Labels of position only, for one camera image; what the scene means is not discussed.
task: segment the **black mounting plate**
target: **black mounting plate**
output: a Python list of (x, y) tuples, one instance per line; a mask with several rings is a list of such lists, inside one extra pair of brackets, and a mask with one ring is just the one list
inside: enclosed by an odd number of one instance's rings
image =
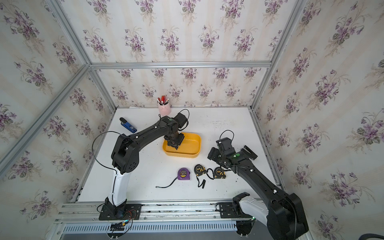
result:
[(218, 202), (217, 205), (220, 207), (220, 218), (252, 218), (248, 214), (237, 214), (232, 205), (232, 202)]
[[(136, 215), (133, 214), (133, 216), (135, 216), (133, 218), (133, 220), (138, 220), (140, 217), (141, 206), (142, 206), (141, 204), (126, 204), (125, 208), (127, 209), (127, 211), (135, 210)], [(117, 219), (117, 218), (113, 217), (113, 214), (108, 210), (107, 206), (103, 205), (101, 212), (100, 212), (100, 215), (99, 215), (99, 220), (100, 221), (102, 221), (102, 220), (127, 220), (130, 217), (131, 217), (131, 215), (129, 213), (127, 213), (124, 217)]]

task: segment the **yellow tray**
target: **yellow tray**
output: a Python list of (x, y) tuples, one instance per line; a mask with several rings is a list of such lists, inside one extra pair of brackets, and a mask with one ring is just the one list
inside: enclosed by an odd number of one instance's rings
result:
[(167, 146), (168, 141), (164, 140), (163, 151), (168, 156), (174, 157), (197, 157), (201, 150), (201, 137), (198, 134), (183, 132), (184, 140), (176, 150), (174, 147)]

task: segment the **white table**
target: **white table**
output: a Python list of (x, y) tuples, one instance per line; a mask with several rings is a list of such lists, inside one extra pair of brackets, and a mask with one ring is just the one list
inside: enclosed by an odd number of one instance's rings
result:
[[(182, 108), (172, 108), (170, 117)], [(158, 138), (144, 147), (139, 153), (139, 165), (132, 172), (128, 184), (127, 200), (129, 201), (172, 201), (172, 200), (228, 200), (239, 193), (248, 192), (257, 198), (255, 191), (237, 174), (225, 172), (225, 179), (209, 179), (206, 174), (199, 177), (200, 182), (207, 182), (204, 189), (197, 187), (197, 179), (193, 169), (196, 164), (206, 169), (215, 169), (218, 165), (207, 159), (212, 147), (216, 147), (216, 140), (224, 130), (235, 133), (233, 147), (239, 151), (247, 145), (258, 155), (253, 164), (271, 182), (275, 183), (269, 164), (257, 136), (248, 108), (188, 108), (190, 112), (189, 125), (184, 132), (200, 135), (202, 139), (201, 151), (196, 158), (171, 157), (162, 150), (163, 137)], [(119, 118), (125, 118), (137, 131), (153, 125), (159, 120), (157, 108), (119, 108), (109, 127), (109, 131), (116, 131), (126, 135), (131, 134), (121, 126)], [(118, 134), (109, 132), (102, 143), (97, 159), (102, 164), (112, 167), (111, 153)], [(225, 132), (223, 137), (232, 137), (231, 132)], [(172, 186), (161, 189), (155, 186), (168, 186), (177, 176), (177, 171), (186, 167), (190, 171), (190, 180), (176, 180)], [(109, 195), (113, 179), (113, 171), (94, 163), (79, 197), (79, 202), (103, 202)]]

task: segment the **floral wallpaper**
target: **floral wallpaper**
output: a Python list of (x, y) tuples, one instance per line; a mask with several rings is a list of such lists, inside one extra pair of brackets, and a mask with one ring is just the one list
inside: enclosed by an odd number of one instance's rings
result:
[(255, 109), (315, 240), (384, 235), (383, 6), (307, 1)]
[(0, 0), (0, 158), (80, 62), (45, 1)]
[[(12, 121), (17, 116), (13, 118), (8, 108), (2, 105), (5, 129), (16, 129)], [(0, 220), (1, 239), (45, 239), (60, 204), (76, 200), (80, 179), (92, 160), (95, 134), (105, 130), (110, 117), (95, 85), (84, 77), (0, 179), (0, 206), (9, 216)], [(15, 222), (24, 231), (17, 231)]]
[(157, 106), (167, 94), (172, 106), (249, 106), (266, 68), (101, 70), (119, 107)]
[(150, 62), (270, 60), (295, 0), (60, 2), (93, 62)]

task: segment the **pen holder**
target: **pen holder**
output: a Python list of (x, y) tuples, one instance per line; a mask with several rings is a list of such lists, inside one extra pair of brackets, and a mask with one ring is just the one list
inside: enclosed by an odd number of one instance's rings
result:
[(160, 115), (167, 116), (170, 114), (170, 103), (167, 103), (165, 105), (157, 104), (157, 106), (159, 107)]

